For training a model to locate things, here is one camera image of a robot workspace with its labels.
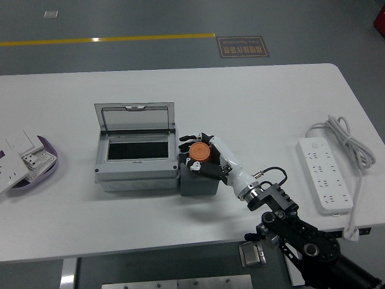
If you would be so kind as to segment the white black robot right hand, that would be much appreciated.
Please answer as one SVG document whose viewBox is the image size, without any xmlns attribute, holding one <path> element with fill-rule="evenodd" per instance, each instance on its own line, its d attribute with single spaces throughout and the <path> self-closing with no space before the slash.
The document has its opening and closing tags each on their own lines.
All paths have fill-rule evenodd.
<svg viewBox="0 0 385 289">
<path fill-rule="evenodd" d="M 220 181 L 232 187 L 240 200 L 255 188 L 256 179 L 219 137 L 201 132 L 182 136 L 179 141 L 182 196 L 215 195 Z"/>
</svg>

